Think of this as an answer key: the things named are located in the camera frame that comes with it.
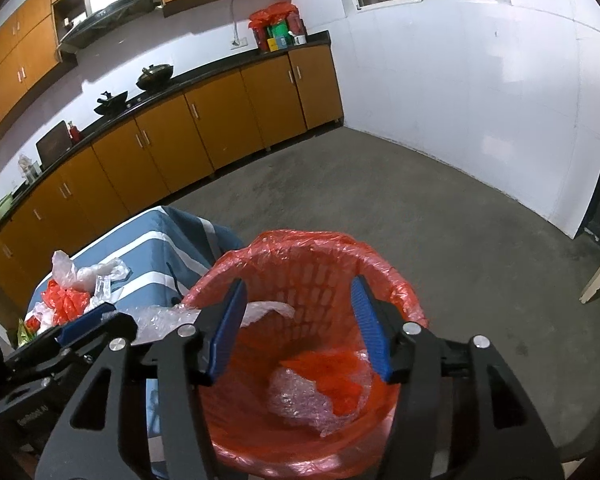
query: trash bin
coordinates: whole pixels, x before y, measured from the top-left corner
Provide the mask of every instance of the trash bin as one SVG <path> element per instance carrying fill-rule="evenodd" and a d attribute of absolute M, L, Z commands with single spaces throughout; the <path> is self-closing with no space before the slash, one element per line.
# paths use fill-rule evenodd
<path fill-rule="evenodd" d="M 399 307 L 405 320 L 427 326 L 409 283 L 370 246 L 340 233 L 265 232 L 223 255 L 186 295 L 186 305 L 203 308 L 221 301 L 232 280 L 241 278 L 248 301 L 283 301 L 296 310 L 293 319 L 268 314 L 241 329 L 225 374 L 213 387 L 201 388 L 223 463 L 264 478 L 346 478 L 381 457 L 398 386 L 375 374 L 360 416 L 327 436 L 267 409 L 267 387 L 280 361 L 307 350 L 364 349 L 350 304 L 357 274 L 377 298 Z"/>

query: floor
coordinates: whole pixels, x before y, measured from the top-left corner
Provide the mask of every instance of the floor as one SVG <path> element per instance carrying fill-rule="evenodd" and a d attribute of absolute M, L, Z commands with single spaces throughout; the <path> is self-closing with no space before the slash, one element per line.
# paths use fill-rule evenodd
<path fill-rule="evenodd" d="M 600 294 L 580 291 L 600 248 L 424 155 L 348 128 L 269 153 L 174 206 L 245 242 L 277 228 L 368 242 L 414 287 L 433 332 L 487 335 L 526 388 L 563 461 L 600 436 Z"/>

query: silver screw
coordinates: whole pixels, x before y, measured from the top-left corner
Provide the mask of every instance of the silver screw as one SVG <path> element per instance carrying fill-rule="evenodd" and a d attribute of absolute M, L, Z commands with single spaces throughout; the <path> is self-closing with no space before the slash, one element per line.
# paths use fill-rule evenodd
<path fill-rule="evenodd" d="M 422 332 L 422 327 L 419 324 L 410 321 L 402 326 L 402 331 L 408 335 L 418 335 Z"/>
<path fill-rule="evenodd" d="M 117 337 L 111 340 L 109 343 L 109 349 L 117 352 L 118 350 L 122 350 L 126 346 L 126 341 L 121 337 Z"/>
<path fill-rule="evenodd" d="M 178 335 L 180 337 L 189 337 L 196 333 L 196 327 L 192 324 L 180 325 L 178 327 Z"/>
<path fill-rule="evenodd" d="M 474 345 L 478 348 L 489 348 L 491 346 L 491 341 L 483 335 L 474 336 Z"/>

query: pot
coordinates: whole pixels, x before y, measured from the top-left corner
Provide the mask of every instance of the pot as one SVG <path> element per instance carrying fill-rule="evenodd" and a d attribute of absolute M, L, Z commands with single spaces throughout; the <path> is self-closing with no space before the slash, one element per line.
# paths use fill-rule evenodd
<path fill-rule="evenodd" d="M 122 92 L 122 94 L 118 94 L 115 96 L 111 95 L 111 92 L 104 92 L 102 95 L 106 97 L 106 99 L 98 98 L 97 101 L 100 103 L 100 106 L 97 106 L 93 109 L 99 115 L 106 116 L 116 116 L 126 109 L 126 95 L 128 92 Z"/>
<path fill-rule="evenodd" d="M 142 69 L 142 75 L 138 78 L 136 86 L 145 91 L 155 90 L 164 86 L 172 75 L 173 65 L 149 65 L 149 68 Z"/>
<path fill-rule="evenodd" d="M 0 199 L 0 220 L 2 220 L 2 217 L 8 213 L 9 209 L 11 208 L 12 203 L 13 203 L 13 195 L 11 195 L 11 193 L 3 196 Z"/>

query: power outlet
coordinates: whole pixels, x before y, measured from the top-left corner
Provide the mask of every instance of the power outlet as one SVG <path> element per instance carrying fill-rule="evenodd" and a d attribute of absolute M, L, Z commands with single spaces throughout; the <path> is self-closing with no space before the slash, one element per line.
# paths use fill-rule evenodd
<path fill-rule="evenodd" d="M 240 38 L 240 44 L 236 45 L 234 42 L 231 42 L 231 50 L 235 50 L 236 48 L 242 48 L 247 46 L 249 43 L 247 42 L 247 38 Z"/>

